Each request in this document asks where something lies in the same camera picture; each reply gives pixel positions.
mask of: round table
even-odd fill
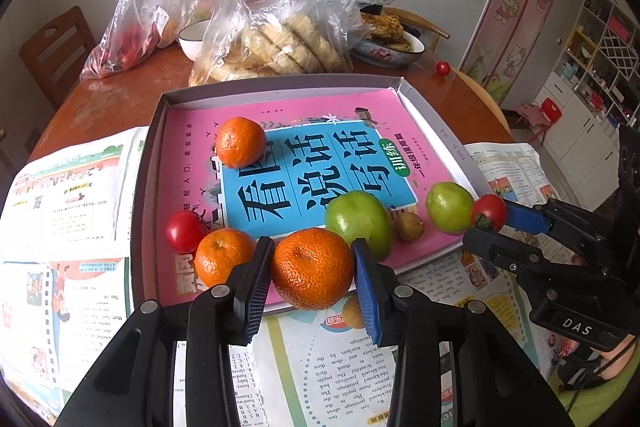
[[[435,71],[434,55],[389,70],[353,59],[353,73],[404,76],[439,113],[463,143],[511,142],[489,108],[455,74]],[[188,86],[193,63],[177,44],[157,50],[137,68],[76,86],[42,134],[30,160],[70,145],[149,125],[160,95]]]

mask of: cable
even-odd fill
[[[635,337],[631,342],[626,344],[626,346],[623,347],[623,349],[615,357],[613,357],[611,360],[609,360],[609,362],[607,362],[605,365],[599,367],[596,371],[592,372],[591,369],[590,370],[585,370],[585,372],[583,373],[584,378],[582,378],[581,381],[580,381],[580,387],[578,387],[578,389],[575,391],[575,394],[572,397],[571,402],[569,402],[569,406],[566,408],[567,413],[570,413],[571,409],[574,408],[575,402],[578,400],[578,397],[580,396],[580,393],[582,392],[584,387],[587,385],[588,381],[590,381],[590,380],[593,381],[593,378],[596,378],[604,370],[606,370],[609,367],[611,367],[611,365],[616,363],[620,359],[620,357],[622,357],[629,349],[631,349],[631,347],[635,346],[637,343],[638,343],[638,337]]]

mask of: pink chair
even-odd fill
[[[528,143],[532,143],[533,140],[535,140],[540,134],[542,134],[540,144],[543,144],[545,142],[546,132],[562,116],[562,112],[550,98],[545,99],[545,101],[542,103],[542,107],[538,107],[537,105],[533,104],[529,105],[528,103],[519,105],[518,107],[516,107],[516,113],[520,115],[518,123],[522,120],[526,120],[531,127],[540,126],[540,129],[538,129],[536,133],[528,140]]]

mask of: red tomato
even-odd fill
[[[443,60],[442,62],[438,62],[436,64],[436,71],[442,76],[447,76],[451,72],[451,66],[449,66],[448,62],[445,62]]]
[[[190,210],[180,210],[173,214],[167,221],[164,233],[169,245],[180,253],[195,251],[207,235],[200,218]]]
[[[480,196],[471,209],[471,225],[498,232],[507,221],[507,204],[500,196]]]

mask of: metal bolt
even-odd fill
[[[140,311],[147,315],[153,313],[158,309],[158,303],[156,301],[144,301],[140,304]]]
[[[467,306],[470,312],[478,315],[484,313],[484,311],[486,310],[486,306],[482,301],[476,301],[476,300],[469,301],[469,304]]]
[[[398,297],[407,298],[414,294],[414,289],[406,284],[400,284],[394,288],[394,293]]]
[[[227,295],[229,295],[230,291],[231,290],[229,289],[229,286],[227,286],[226,284],[216,284],[211,289],[211,295],[218,298],[226,297]]]

